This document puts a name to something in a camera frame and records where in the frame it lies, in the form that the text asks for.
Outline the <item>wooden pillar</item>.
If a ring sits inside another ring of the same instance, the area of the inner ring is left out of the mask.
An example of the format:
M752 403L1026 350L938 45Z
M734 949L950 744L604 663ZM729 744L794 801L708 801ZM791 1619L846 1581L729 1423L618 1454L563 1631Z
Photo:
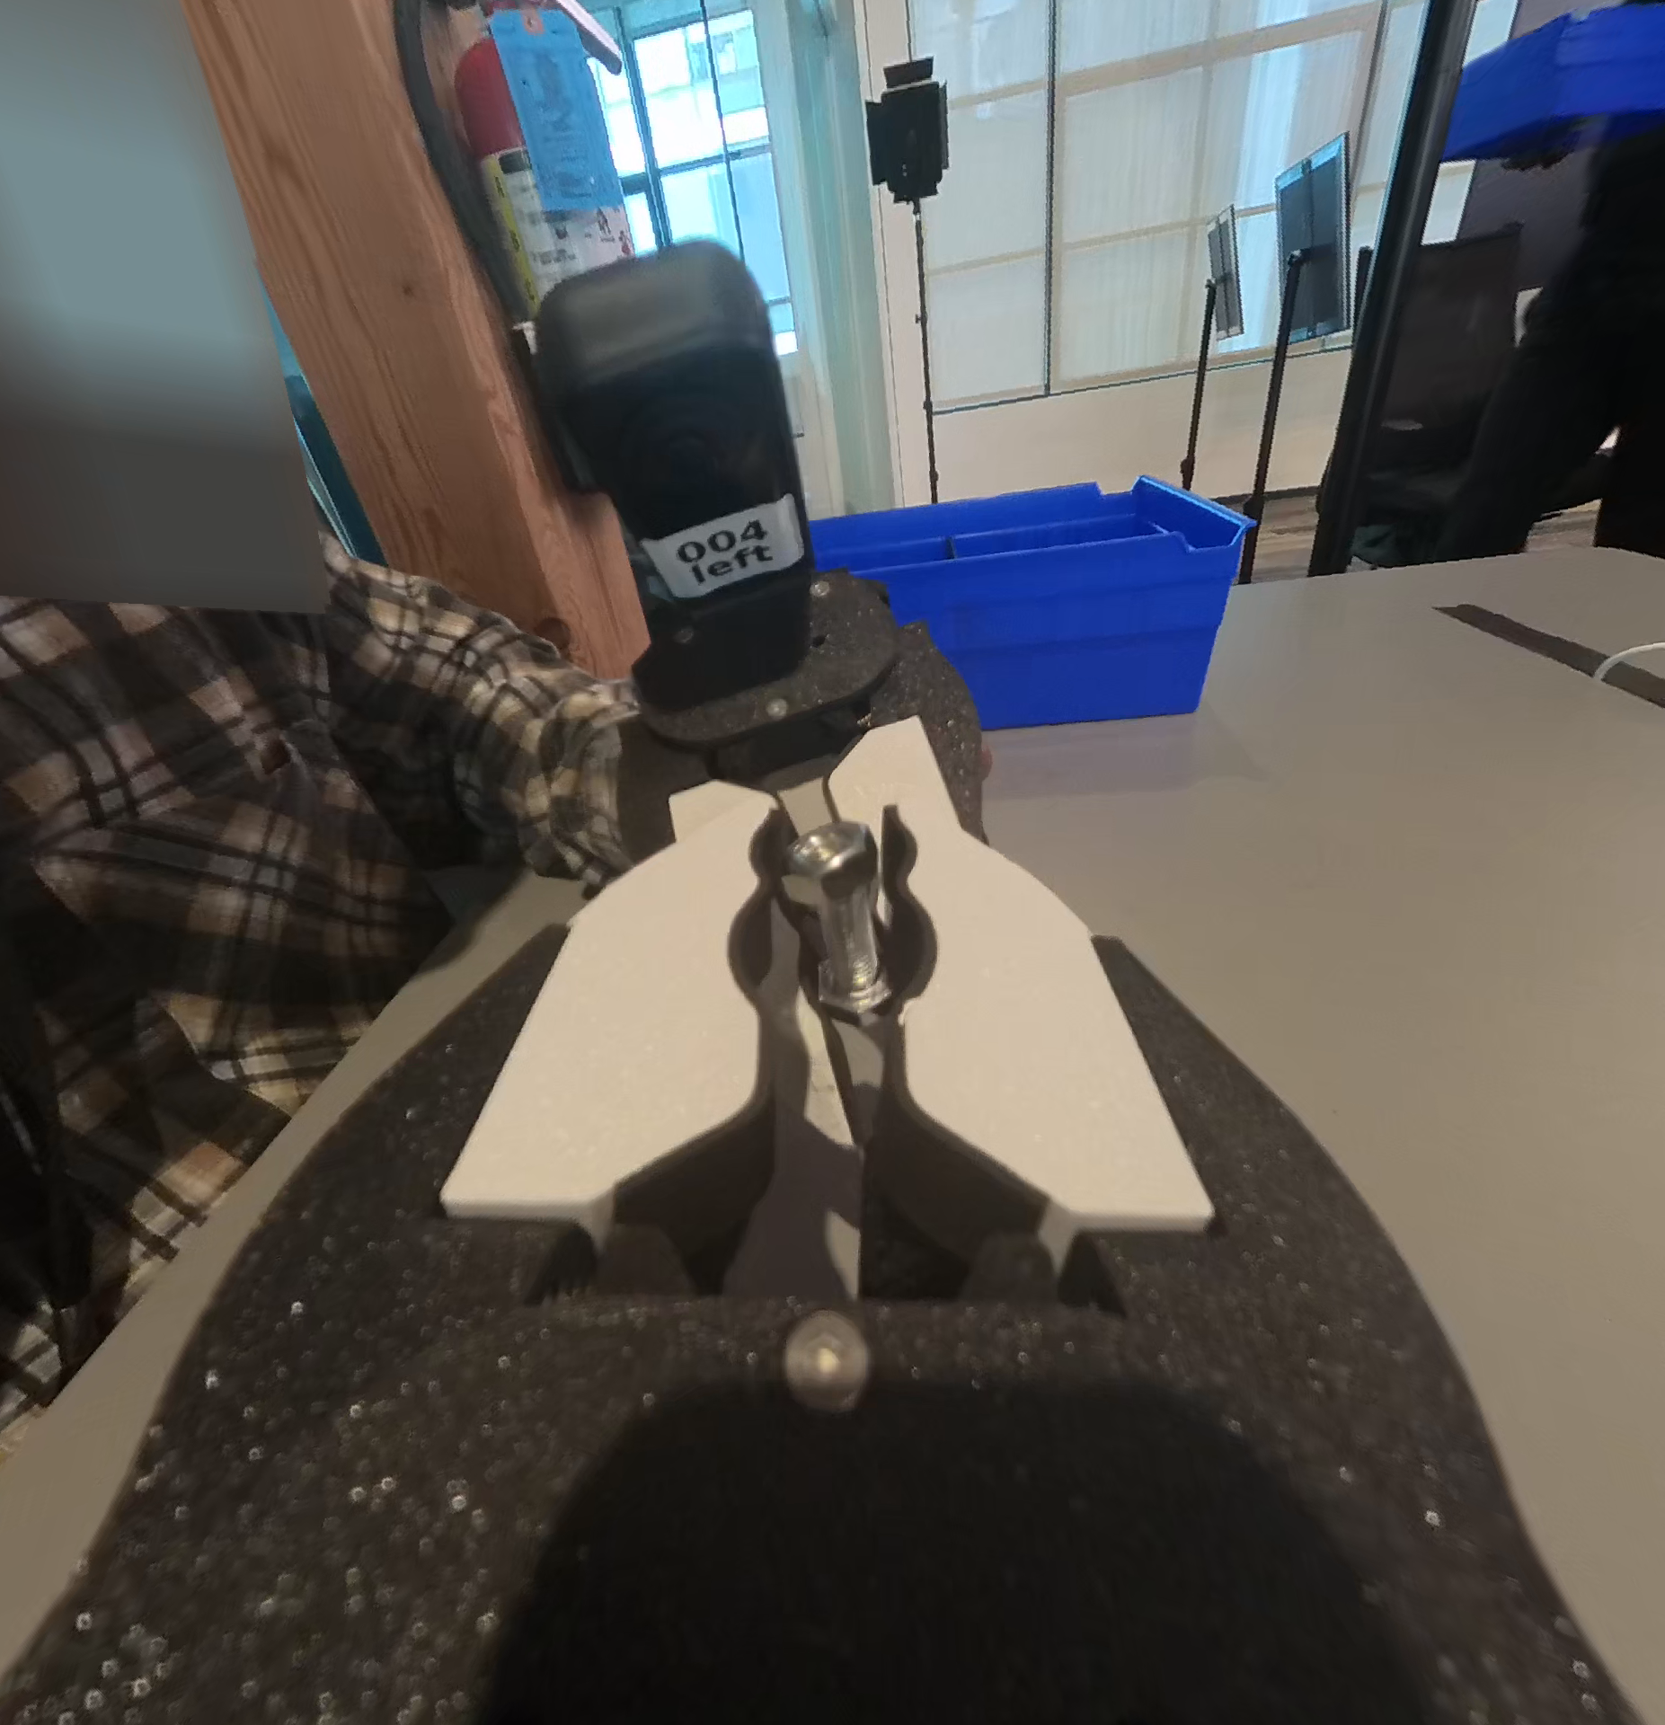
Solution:
M618 680L647 622L611 501L538 434L404 93L391 3L184 3L262 281L383 561Z

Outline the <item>black light panel on stand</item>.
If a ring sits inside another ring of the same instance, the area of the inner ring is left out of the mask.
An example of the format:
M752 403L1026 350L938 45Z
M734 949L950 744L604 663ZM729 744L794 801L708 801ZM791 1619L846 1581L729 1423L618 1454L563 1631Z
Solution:
M929 288L929 233L924 204L950 158L950 103L949 85L933 79L931 57L887 65L879 97L862 103L870 185L887 191L895 204L912 211L914 233L914 288L917 288L917 347L922 347L922 410L931 503L942 501L933 388L931 388L931 288Z

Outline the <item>black office chair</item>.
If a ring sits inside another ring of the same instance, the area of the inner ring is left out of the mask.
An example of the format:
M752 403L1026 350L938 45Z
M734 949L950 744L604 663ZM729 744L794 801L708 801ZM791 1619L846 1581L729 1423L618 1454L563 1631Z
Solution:
M1340 573L1436 551L1516 350L1520 252L1520 220L1417 246Z

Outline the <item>large silver hex bolt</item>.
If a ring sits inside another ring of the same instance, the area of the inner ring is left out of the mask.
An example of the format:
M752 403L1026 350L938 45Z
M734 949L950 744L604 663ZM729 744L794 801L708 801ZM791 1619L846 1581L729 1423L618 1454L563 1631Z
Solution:
M782 897L819 929L819 962L841 981L885 970L879 949L879 845L859 823L826 823L790 841L778 872Z

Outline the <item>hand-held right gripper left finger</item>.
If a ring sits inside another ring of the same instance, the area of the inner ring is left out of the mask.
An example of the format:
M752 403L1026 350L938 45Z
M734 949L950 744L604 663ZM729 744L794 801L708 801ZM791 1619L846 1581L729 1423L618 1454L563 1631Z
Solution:
M662 845L564 927L441 1189L462 1221L743 1236L774 1175L770 845Z

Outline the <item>blue plastic bin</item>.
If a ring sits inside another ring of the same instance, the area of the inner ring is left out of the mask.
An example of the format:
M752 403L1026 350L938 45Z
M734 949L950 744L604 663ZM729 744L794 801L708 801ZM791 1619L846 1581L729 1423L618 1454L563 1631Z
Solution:
M1665 127L1665 3L1565 15L1467 65L1441 163L1590 150Z
M814 521L824 570L887 588L986 732L1193 713L1254 519L1155 476Z

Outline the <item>blue paper tag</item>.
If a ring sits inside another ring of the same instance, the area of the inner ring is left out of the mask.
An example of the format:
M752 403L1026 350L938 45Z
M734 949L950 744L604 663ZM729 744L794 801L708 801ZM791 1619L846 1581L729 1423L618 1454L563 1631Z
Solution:
M511 7L492 15L502 74L550 212L623 207L623 180L607 113L576 22L563 9Z

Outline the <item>person's plaid shirt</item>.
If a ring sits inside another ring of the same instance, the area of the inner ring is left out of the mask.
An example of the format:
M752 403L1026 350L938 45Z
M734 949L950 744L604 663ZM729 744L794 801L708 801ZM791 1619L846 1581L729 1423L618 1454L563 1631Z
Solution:
M450 927L357 741L420 586L323 616L0 596L0 1439Z

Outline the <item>red fire extinguisher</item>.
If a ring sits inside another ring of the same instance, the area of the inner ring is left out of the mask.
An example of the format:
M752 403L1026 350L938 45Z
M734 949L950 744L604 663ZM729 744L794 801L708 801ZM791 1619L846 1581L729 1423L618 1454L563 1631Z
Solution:
M394 3L391 9L404 93L436 185L506 323L529 332L559 284L618 265L635 246L628 193L616 211L550 212L541 207L492 38L492 15L511 7L568 15L584 31L597 85L598 74L623 70L616 38L586 3Z

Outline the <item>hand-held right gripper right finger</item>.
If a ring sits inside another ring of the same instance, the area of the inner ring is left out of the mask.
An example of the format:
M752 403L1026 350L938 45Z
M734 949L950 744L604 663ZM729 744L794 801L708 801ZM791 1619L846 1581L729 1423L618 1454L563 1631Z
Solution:
M885 811L876 1189L924 1238L1206 1236L1215 1209L1089 927L931 801Z

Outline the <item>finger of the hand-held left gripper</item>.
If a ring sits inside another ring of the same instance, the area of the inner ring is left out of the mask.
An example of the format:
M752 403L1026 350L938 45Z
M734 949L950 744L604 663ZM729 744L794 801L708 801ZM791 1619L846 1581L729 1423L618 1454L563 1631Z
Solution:
M673 845L772 845L794 836L782 801L757 788L694 784L670 796Z
M933 759L924 720L895 720L862 737L832 768L832 816L885 830L887 809L960 827L958 801Z

